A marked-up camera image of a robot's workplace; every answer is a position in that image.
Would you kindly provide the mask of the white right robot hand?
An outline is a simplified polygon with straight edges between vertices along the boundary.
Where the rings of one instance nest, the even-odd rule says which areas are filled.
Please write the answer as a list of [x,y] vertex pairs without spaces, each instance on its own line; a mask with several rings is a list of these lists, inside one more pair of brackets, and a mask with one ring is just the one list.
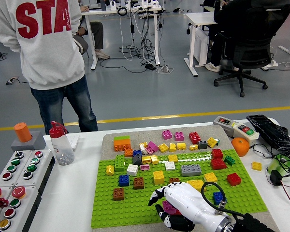
[[225,213],[216,215],[201,193],[186,182],[174,182],[156,189],[148,205],[151,206],[162,197],[181,213],[170,215],[162,206],[155,205],[159,217],[168,228],[182,232],[192,231],[196,224],[201,224],[208,232],[226,232],[231,228],[230,217]]

